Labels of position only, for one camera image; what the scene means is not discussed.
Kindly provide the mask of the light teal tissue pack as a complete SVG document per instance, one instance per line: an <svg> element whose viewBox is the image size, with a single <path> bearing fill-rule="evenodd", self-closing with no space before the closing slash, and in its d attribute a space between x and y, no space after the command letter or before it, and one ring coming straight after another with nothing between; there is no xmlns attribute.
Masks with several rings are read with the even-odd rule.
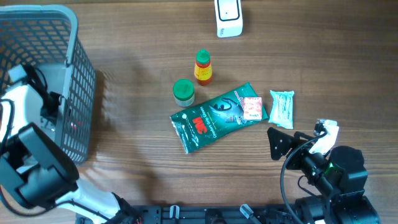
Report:
<svg viewBox="0 0 398 224"><path fill-rule="evenodd" d="M293 129L294 91L270 91L273 99L269 122L285 129Z"/></svg>

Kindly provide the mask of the small red snack packet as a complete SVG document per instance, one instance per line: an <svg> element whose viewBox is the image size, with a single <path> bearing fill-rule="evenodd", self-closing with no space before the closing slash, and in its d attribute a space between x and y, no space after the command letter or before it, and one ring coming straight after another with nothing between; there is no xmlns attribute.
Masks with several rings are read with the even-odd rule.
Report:
<svg viewBox="0 0 398 224"><path fill-rule="evenodd" d="M260 121L262 119L261 97L245 97L243 103L243 118L246 121Z"/></svg>

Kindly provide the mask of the red sauce bottle green cap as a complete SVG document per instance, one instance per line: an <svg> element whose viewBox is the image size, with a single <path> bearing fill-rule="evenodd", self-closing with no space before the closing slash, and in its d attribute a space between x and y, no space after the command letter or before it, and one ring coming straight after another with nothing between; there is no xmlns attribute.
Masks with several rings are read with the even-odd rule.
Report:
<svg viewBox="0 0 398 224"><path fill-rule="evenodd" d="M196 54L194 76L197 79L199 85L210 84L213 77L213 70L211 65L210 53L201 49Z"/></svg>

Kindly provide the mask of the green lid jar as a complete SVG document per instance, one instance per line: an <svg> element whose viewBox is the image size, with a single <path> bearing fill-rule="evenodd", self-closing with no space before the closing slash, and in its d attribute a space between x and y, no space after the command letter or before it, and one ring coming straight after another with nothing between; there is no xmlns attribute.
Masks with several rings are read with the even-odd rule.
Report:
<svg viewBox="0 0 398 224"><path fill-rule="evenodd" d="M181 107L188 107L195 100L195 89L193 82L188 79L179 79L173 85L173 94L176 104Z"/></svg>

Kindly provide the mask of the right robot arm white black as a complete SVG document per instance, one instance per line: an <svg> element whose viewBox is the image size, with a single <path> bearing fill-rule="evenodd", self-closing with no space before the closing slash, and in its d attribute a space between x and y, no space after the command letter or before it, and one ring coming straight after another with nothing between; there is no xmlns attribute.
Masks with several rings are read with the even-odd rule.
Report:
<svg viewBox="0 0 398 224"><path fill-rule="evenodd" d="M280 172L280 191L284 210L292 223L380 223L375 208L364 194L368 172L359 149L328 146L331 127L315 126L312 137L296 132L293 136L275 128L267 135L271 158L286 159ZM290 204L284 188L286 170L301 170L319 195L310 194Z"/></svg>

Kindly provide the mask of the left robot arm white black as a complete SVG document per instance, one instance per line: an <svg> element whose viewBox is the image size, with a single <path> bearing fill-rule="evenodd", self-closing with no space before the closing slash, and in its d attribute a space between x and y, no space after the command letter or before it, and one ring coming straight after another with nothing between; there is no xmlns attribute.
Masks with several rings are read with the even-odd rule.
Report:
<svg viewBox="0 0 398 224"><path fill-rule="evenodd" d="M61 96L47 90L44 74L31 65L8 70L12 85L1 97L1 191L22 207L73 211L93 223L139 223L123 198L81 180L75 163L40 128L57 121Z"/></svg>

